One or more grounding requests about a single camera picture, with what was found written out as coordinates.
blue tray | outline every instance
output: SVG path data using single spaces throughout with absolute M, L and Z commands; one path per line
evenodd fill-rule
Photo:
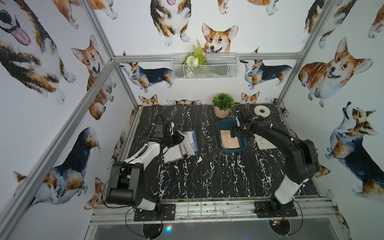
M 218 130 L 218 138 L 220 140 L 220 146 L 221 146 L 221 150 L 225 153 L 237 153 L 237 152 L 242 152 L 244 151 L 244 149 L 246 148 L 247 146 L 247 143 L 245 141 L 245 138 L 243 137 L 237 137 L 238 140 L 239 140 L 239 145 L 240 145 L 240 148 L 236 148 L 236 149 L 226 149 L 223 147 L 222 145 L 222 141 L 221 141 L 221 134 L 220 134 L 220 130 L 230 130 L 231 129 L 231 126 L 236 126 L 237 125 L 237 121 L 235 119 L 223 119 L 223 120 L 220 120 L 218 123 L 217 123 L 217 130 Z

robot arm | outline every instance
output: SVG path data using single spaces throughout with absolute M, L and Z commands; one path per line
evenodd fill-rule
M 290 204 L 304 182 L 319 171 L 319 163 L 313 142 L 291 137 L 284 129 L 273 126 L 266 118 L 253 116 L 245 119 L 236 109 L 237 126 L 231 128 L 231 136 L 253 137 L 260 135 L 274 144 L 285 157 L 285 177 L 271 200 L 277 207 Z
M 143 147 L 132 157 L 112 165 L 107 202 L 159 211 L 158 198 L 145 192 L 147 180 L 144 170 L 165 147 L 171 148 L 184 140 L 179 132 L 173 134 L 173 127 L 173 122 L 164 122 L 161 115 L 156 116 L 153 137 L 144 141 Z

white wire basket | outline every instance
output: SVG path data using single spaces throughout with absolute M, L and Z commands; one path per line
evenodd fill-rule
M 172 65 L 176 79 L 235 78 L 239 58 L 237 53 L 207 53 L 207 65 L 185 64 L 186 53 L 172 54 Z

mounting plate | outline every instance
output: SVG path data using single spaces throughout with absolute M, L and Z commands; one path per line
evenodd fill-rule
M 271 201 L 255 202 L 255 213 L 259 218 L 274 218 L 274 217 L 297 217 L 297 211 L 293 202 L 288 207 L 281 211 L 281 214 L 275 214 L 272 208 Z
M 175 204 L 162 204 L 160 212 L 164 215 L 163 221 L 173 221 L 175 220 Z M 146 213 L 150 212 L 147 210 L 135 211 L 135 217 L 133 220 L 135 222 L 150 222 L 150 221 L 161 221 L 162 216 L 159 215 L 156 219 L 152 219 L 151 216 L 147 216 Z

tape roll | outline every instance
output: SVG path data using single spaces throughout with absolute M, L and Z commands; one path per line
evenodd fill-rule
M 266 106 L 258 105 L 255 107 L 255 114 L 266 118 L 271 114 L 271 110 Z

